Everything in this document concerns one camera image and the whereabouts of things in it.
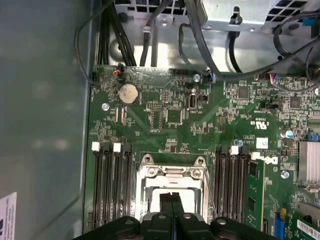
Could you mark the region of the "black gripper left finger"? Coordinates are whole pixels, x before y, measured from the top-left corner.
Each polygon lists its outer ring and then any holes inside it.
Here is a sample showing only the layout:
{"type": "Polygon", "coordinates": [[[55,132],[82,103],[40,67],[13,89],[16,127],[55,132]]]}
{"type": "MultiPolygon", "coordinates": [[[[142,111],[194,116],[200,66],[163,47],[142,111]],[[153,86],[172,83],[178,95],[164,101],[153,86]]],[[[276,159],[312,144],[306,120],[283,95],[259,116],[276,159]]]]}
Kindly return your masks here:
{"type": "Polygon", "coordinates": [[[173,195],[162,193],[161,212],[149,212],[142,221],[123,216],[78,236],[77,240],[170,240],[173,228],[173,195]]]}

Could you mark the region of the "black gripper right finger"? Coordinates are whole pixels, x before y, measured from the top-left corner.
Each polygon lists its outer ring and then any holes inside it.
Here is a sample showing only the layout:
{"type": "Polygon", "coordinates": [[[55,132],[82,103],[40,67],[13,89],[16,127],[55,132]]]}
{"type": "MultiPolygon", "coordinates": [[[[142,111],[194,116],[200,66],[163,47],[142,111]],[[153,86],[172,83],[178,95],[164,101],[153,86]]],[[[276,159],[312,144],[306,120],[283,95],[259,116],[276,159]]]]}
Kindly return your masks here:
{"type": "Polygon", "coordinates": [[[179,240],[273,240],[274,237],[227,217],[206,223],[201,215],[185,212],[180,194],[173,193],[173,212],[179,240]]]}

